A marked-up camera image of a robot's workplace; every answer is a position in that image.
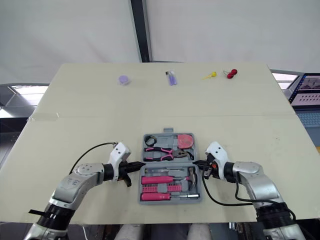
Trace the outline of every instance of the pink screwdriver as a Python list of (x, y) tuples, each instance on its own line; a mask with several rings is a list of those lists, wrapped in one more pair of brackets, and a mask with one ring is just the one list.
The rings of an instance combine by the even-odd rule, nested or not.
[(199, 194), (171, 195), (170, 193), (142, 193), (142, 201), (163, 201), (171, 198), (198, 198)]

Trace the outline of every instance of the black cable tie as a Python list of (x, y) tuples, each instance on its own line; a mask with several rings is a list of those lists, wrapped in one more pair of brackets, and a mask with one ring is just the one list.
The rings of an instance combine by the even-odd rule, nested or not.
[(28, 213), (29, 214), (40, 215), (40, 216), (46, 215), (46, 213), (44, 211), (38, 211), (38, 210), (33, 210), (33, 209), (30, 209), (30, 211)]

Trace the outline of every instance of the black cable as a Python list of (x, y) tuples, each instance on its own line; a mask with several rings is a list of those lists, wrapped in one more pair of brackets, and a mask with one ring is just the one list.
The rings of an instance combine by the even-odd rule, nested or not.
[[(234, 194), (234, 197), (239, 200), (239, 201), (242, 201), (242, 202), (249, 202), (249, 203), (270, 203), (270, 204), (280, 204), (280, 202), (277, 202), (277, 201), (272, 201), (272, 200), (257, 200), (257, 199), (244, 199), (244, 198), (240, 198), (238, 197), (238, 193), (239, 193), (239, 178), (238, 178), (238, 172), (235, 173), (235, 185), (236, 185), (236, 189), (235, 189), (235, 194)], [(292, 219), (294, 221), (296, 221), (296, 215), (295, 213), (289, 209), (289, 208), (286, 208), (286, 210), (291, 213), (292, 215)]]
[(75, 166), (78, 164), (78, 162), (83, 158), (84, 155), (86, 155), (88, 152), (90, 152), (91, 150), (97, 148), (97, 147), (100, 147), (100, 146), (103, 146), (103, 145), (109, 145), (109, 144), (112, 144), (112, 145), (115, 145), (117, 144), (117, 142), (105, 142), (105, 143), (101, 143), (99, 145), (96, 145), (96, 146), (93, 146), (92, 148), (90, 148), (89, 150), (87, 150), (84, 154), (81, 155), (81, 157), (78, 158), (78, 160), (73, 164), (69, 174), (72, 174), (72, 171), (74, 170)]
[(206, 193), (208, 194), (209, 198), (210, 198), (212, 201), (214, 201), (216, 204), (219, 204), (219, 205), (222, 205), (222, 206), (226, 206), (226, 207), (236, 207), (236, 206), (249, 206), (249, 205), (252, 205), (252, 203), (223, 203), (223, 202), (219, 202), (219, 201), (215, 200), (215, 199), (211, 196), (211, 194), (210, 194), (210, 192), (209, 192), (209, 190), (208, 190), (208, 188), (207, 188), (206, 182), (205, 182), (205, 169), (206, 169), (207, 166), (208, 166), (208, 162), (206, 162), (206, 166), (205, 166), (205, 167), (203, 168), (203, 170), (202, 170), (202, 175), (201, 175), (201, 177), (202, 177), (202, 182), (203, 182), (204, 189), (205, 189)]

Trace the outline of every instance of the white wall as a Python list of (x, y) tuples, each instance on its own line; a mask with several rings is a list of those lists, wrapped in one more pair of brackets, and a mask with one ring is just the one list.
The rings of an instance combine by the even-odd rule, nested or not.
[(154, 61), (320, 72), (319, 0), (148, 0)]
[(49, 83), (63, 63), (139, 56), (129, 0), (0, 0), (0, 84)]

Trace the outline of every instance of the wooden table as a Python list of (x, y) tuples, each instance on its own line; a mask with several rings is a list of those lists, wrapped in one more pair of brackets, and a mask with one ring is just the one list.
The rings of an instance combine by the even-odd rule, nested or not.
[[(223, 70), (236, 68), (227, 79)], [(170, 86), (166, 71), (178, 84)], [(212, 71), (215, 78), (202, 80)], [(131, 83), (118, 84), (127, 75)], [(218, 141), (231, 161), (253, 161), (275, 182), (298, 219), (320, 215), (320, 157), (306, 130), (260, 63), (66, 64), (61, 67), (0, 170), (0, 221), (34, 222), (75, 160), (90, 147), (122, 141), (140, 161), (143, 135), (164, 127), (195, 135), (200, 159)], [(111, 148), (95, 149), (82, 163), (106, 163)], [(198, 204), (138, 204), (132, 187), (105, 182), (84, 198), (72, 218), (82, 224), (213, 223), (256, 220), (252, 206), (224, 207), (203, 189)], [(235, 203), (236, 186), (207, 185), (221, 202)], [(240, 195), (248, 197), (243, 187)]]

